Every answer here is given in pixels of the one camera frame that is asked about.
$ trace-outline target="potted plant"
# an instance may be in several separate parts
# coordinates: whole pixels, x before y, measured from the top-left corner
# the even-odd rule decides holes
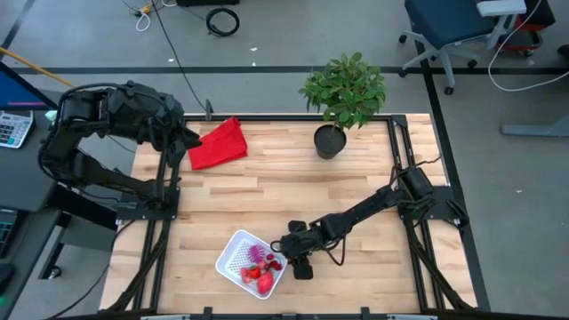
[[[325,124],[314,133],[317,153],[323,159],[332,159],[346,146],[344,128],[357,124],[361,128],[380,111],[385,104],[385,86],[378,67],[368,67],[362,60],[362,53],[356,52],[351,58],[343,53],[341,60],[331,60],[323,72],[311,73],[299,90],[310,106],[320,112],[326,105],[323,118],[333,119],[333,124]]]

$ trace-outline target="gray floor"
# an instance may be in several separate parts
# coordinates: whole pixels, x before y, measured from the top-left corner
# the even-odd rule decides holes
[[[127,0],[142,5],[142,0]],[[549,0],[557,24],[543,34],[545,44],[531,59],[508,54],[495,67],[566,68],[556,53],[569,43],[569,2]],[[22,0],[0,2],[0,39],[16,20]],[[206,15],[208,8],[193,8]],[[184,66],[322,65],[342,52],[360,51],[372,64],[401,66],[415,54],[400,45],[410,29],[403,0],[244,0],[235,8],[240,30],[230,38],[208,36],[204,23],[181,8],[160,11]],[[136,19],[118,1],[93,5],[88,0],[36,0],[10,49],[43,67],[175,67],[172,51],[156,15],[147,32],[134,29]],[[487,66],[492,52],[483,55]],[[3,62],[21,67],[12,59]],[[455,60],[463,67],[464,60]],[[65,90],[44,76],[25,76],[44,89]],[[65,75],[73,84],[132,79],[169,92],[188,112],[199,106],[181,75]],[[302,112],[296,93],[306,74],[192,74],[201,99],[222,112]],[[496,76],[518,87],[550,76]],[[444,96],[444,76],[435,76],[441,108],[461,177],[481,268],[495,311],[569,316],[569,140],[501,136],[500,124],[547,124],[569,113],[569,79],[529,92],[506,93],[487,76],[457,76],[455,94]],[[405,79],[386,75],[389,101],[385,112],[430,112],[421,75]],[[116,154],[128,165],[127,155]],[[99,275],[108,254],[68,248],[60,265],[67,271],[51,282],[31,280],[13,319],[48,316],[80,294]],[[101,287],[69,314],[92,313]]]

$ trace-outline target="office chair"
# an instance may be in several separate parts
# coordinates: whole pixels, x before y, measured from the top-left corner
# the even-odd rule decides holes
[[[509,32],[516,15],[526,10],[524,0],[493,0],[478,4],[474,0],[405,0],[405,9],[418,33],[404,31],[399,43],[404,44],[409,37],[425,44],[425,52],[405,63],[399,75],[405,77],[411,65],[428,57],[438,57],[448,78],[447,95],[453,94],[455,84],[449,56],[469,58],[468,66],[474,68],[480,58],[460,46],[486,41],[486,49],[492,49],[499,37]]]

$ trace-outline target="chair base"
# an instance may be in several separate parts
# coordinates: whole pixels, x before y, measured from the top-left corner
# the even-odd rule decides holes
[[[470,52],[468,50],[459,48],[458,45],[455,44],[448,44],[441,49],[437,49],[433,47],[423,35],[411,31],[404,31],[403,34],[399,37],[399,43],[404,44],[407,38],[411,38],[412,40],[424,44],[425,52],[421,53],[417,57],[405,63],[402,67],[402,71],[399,72],[399,75],[401,77],[406,76],[407,75],[406,70],[410,66],[418,62],[421,62],[422,60],[425,60],[427,58],[431,59],[439,58],[441,60],[441,63],[443,64],[443,68],[445,68],[446,78],[448,80],[448,87],[445,88],[445,94],[447,95],[453,94],[454,85],[456,84],[456,81],[454,79],[453,66],[451,65],[450,55],[455,55],[470,59],[468,64],[469,68],[474,68],[477,65],[477,62],[480,60],[480,57],[474,52]]]

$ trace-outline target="white basket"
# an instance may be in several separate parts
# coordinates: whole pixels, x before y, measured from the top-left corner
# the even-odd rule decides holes
[[[254,264],[249,261],[248,252],[249,248],[256,244],[263,248],[265,254],[272,253],[275,256],[275,260],[283,266],[280,271],[275,271],[273,268],[269,271],[273,274],[273,287],[265,294],[259,294],[257,292],[256,280],[252,280],[249,284],[241,281],[241,268],[249,268]],[[259,299],[266,299],[270,297],[271,293],[273,293],[273,290],[276,288],[276,284],[278,284],[278,280],[285,272],[286,259],[282,254],[273,252],[270,249],[270,246],[258,237],[245,230],[238,230],[231,237],[228,245],[225,246],[225,249],[223,249],[221,256],[215,263],[215,268],[217,269],[217,272],[247,290],[250,294]]]

